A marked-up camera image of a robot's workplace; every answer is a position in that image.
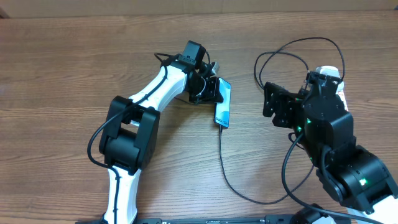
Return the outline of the Samsung Galaxy smartphone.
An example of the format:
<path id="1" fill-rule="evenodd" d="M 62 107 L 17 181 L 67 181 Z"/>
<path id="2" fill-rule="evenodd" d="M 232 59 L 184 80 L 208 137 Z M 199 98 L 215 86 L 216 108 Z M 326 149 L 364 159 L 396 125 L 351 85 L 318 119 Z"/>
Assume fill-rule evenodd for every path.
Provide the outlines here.
<path id="1" fill-rule="evenodd" d="M 229 112 L 230 112 L 230 103 L 231 103 L 231 84 L 226 80 L 219 78 L 218 79 L 218 92 L 219 96 L 223 99 L 221 103 L 216 103 L 215 106 L 215 123 L 224 127 L 229 128 Z"/>

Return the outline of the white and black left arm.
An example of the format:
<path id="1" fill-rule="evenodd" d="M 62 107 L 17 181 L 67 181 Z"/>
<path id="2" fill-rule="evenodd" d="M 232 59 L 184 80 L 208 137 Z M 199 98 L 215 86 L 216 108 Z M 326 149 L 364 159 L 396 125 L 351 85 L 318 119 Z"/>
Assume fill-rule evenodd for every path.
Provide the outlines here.
<path id="1" fill-rule="evenodd" d="M 139 178 L 154 153 L 160 114 L 177 95 L 186 91 L 193 104 L 215 104 L 214 122 L 228 128 L 231 85 L 216 76 L 216 62 L 204 62 L 207 55 L 201 44 L 190 40 L 183 53 L 161 61 L 158 75 L 143 90 L 112 100 L 99 129 L 99 151 L 110 182 L 108 208 L 100 223 L 136 222 Z"/>

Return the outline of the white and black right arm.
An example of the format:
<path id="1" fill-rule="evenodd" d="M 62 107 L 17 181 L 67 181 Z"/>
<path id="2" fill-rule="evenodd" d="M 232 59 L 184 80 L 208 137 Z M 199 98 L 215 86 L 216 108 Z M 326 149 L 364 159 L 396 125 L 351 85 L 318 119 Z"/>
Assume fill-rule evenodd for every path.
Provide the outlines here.
<path id="1" fill-rule="evenodd" d="M 377 156 L 356 143 L 354 119 L 338 96 L 340 80 L 312 81 L 311 89 L 291 93 L 275 83 L 264 87 L 265 117 L 274 126 L 293 129 L 293 145 L 301 144 L 309 156 L 327 194 L 347 213 L 334 212 L 308 204 L 287 186 L 288 195 L 306 208 L 295 217 L 297 223 L 313 223 L 332 217 L 363 223 L 397 221 L 397 184 Z"/>

